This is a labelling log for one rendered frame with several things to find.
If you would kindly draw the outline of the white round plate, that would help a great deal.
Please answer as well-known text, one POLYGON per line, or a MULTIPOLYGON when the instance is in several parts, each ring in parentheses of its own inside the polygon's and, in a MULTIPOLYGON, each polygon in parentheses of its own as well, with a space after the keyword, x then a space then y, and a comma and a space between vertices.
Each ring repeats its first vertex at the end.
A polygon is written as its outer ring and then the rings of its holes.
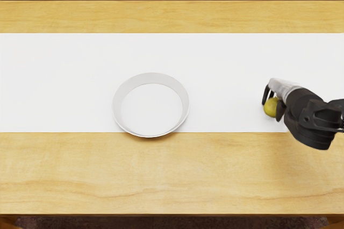
POLYGON ((156 138, 179 128, 190 108, 189 95, 175 78, 143 73, 122 83, 112 100, 112 113, 125 132, 156 138))

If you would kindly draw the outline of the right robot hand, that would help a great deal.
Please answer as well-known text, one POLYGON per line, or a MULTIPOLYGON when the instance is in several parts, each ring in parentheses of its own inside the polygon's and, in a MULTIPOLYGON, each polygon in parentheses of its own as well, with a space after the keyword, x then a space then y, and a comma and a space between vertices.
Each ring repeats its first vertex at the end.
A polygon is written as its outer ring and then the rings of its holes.
POLYGON ((271 78, 264 89, 262 105, 264 105, 267 99, 278 97, 279 101, 275 119, 279 122, 287 109, 286 101, 288 96, 298 89, 304 88, 295 82, 282 80, 280 78, 271 78))

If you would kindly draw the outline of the yellow-green round fruit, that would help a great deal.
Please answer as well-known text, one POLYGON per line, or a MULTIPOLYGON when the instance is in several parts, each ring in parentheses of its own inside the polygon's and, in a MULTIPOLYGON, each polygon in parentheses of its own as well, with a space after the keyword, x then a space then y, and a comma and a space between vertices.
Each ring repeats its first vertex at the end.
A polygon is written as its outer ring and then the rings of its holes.
POLYGON ((278 97, 272 97, 266 100, 263 105, 263 110, 267 116, 272 118, 276 117, 278 101, 278 97))

